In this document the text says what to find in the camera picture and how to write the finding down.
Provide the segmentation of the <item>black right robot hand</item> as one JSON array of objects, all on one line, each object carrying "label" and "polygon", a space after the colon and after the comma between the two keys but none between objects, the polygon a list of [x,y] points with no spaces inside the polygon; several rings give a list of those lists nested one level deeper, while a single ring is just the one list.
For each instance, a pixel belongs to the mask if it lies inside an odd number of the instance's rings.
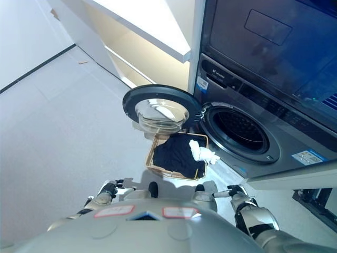
[{"label": "black right robot hand", "polygon": [[230,198],[232,203],[241,203],[249,201],[249,196],[241,184],[230,185],[227,190],[215,192],[212,194],[214,198]]}]

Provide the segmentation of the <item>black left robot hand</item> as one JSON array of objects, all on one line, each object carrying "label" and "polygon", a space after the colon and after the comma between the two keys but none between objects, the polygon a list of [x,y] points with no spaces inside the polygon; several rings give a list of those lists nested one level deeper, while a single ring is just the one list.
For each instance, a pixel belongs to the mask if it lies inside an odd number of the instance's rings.
[{"label": "black left robot hand", "polygon": [[123,186],[124,180],[120,179],[120,180],[115,180],[115,187],[114,187],[114,192],[113,192],[113,196],[112,198],[116,198],[117,196],[125,196],[133,191],[136,190],[135,187],[130,187],[130,188],[126,188]]}]

